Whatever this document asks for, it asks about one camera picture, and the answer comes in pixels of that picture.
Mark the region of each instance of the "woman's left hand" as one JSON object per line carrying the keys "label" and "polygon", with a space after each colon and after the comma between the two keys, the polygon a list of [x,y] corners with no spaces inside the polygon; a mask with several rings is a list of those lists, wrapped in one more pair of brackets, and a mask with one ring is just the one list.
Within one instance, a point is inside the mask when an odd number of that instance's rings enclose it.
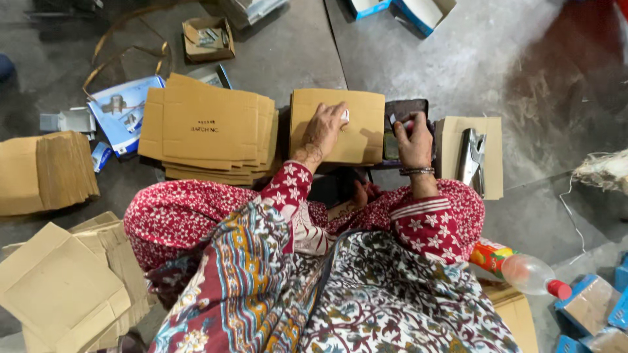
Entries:
{"label": "woman's left hand", "polygon": [[310,120],[301,147],[295,151],[292,160],[306,165],[314,174],[320,163],[333,150],[338,141],[338,132],[349,122],[342,119],[347,109],[347,103],[341,102],[336,106],[318,105],[316,113]]}

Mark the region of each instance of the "woman's right hand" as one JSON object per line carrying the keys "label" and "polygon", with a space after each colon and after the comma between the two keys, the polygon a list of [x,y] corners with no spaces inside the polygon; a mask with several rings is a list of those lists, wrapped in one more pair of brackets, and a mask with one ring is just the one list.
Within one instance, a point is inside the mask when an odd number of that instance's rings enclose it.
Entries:
{"label": "woman's right hand", "polygon": [[347,110],[346,102],[341,102],[336,106],[319,104],[316,113],[305,128],[301,146],[291,159],[304,164],[314,174],[323,159],[332,152],[338,141],[340,129],[349,123],[342,120],[345,110]]}
{"label": "woman's right hand", "polygon": [[[403,123],[414,120],[412,135],[408,138]],[[432,136],[428,130],[424,112],[414,112],[394,123],[399,143],[399,159],[405,168],[431,167]],[[412,196],[415,200],[438,196],[438,185],[432,174],[410,174]]]}
{"label": "woman's right hand", "polygon": [[[403,123],[414,121],[412,135],[408,137]],[[394,130],[399,143],[399,159],[405,168],[431,167],[432,136],[428,130],[425,113],[413,112],[394,123]]]}

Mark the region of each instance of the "red bottle cap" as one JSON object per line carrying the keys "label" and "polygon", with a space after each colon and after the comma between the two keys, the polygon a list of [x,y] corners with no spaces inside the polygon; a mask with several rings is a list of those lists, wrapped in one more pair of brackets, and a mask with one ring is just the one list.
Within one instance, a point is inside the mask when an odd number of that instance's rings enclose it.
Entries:
{"label": "red bottle cap", "polygon": [[551,280],[547,287],[548,292],[560,300],[565,300],[571,296],[571,287],[559,280]]}

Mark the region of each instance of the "silver bracelet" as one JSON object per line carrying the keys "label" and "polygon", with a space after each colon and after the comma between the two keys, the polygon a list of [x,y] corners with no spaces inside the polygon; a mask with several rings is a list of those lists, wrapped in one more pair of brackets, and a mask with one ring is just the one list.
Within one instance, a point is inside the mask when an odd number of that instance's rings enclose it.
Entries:
{"label": "silver bracelet", "polygon": [[401,168],[399,169],[399,175],[408,176],[410,174],[434,174],[434,168]]}

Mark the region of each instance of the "string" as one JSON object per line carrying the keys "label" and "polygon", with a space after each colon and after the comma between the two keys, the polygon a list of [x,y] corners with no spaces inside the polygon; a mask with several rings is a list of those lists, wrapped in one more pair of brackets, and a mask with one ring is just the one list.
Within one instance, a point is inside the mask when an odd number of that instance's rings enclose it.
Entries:
{"label": "string", "polygon": [[569,219],[571,219],[571,223],[573,223],[573,227],[576,229],[576,232],[578,233],[578,235],[580,236],[580,239],[582,239],[582,253],[580,255],[578,255],[577,258],[573,259],[569,264],[573,264],[574,262],[576,262],[578,259],[580,259],[584,254],[587,253],[587,251],[585,250],[585,237],[582,235],[582,233],[580,232],[580,229],[578,229],[578,226],[576,225],[576,221],[573,219],[573,213],[571,212],[571,209],[569,208],[569,206],[567,206],[567,203],[565,202],[565,199],[563,199],[564,195],[568,195],[569,193],[571,193],[571,188],[573,187],[573,185],[571,184],[573,181],[573,174],[571,174],[571,178],[569,179],[569,191],[567,192],[563,192],[562,194],[560,194],[558,196],[558,198],[560,198],[560,200],[563,202],[563,206],[565,206],[565,209],[567,210],[567,214],[569,215]]}

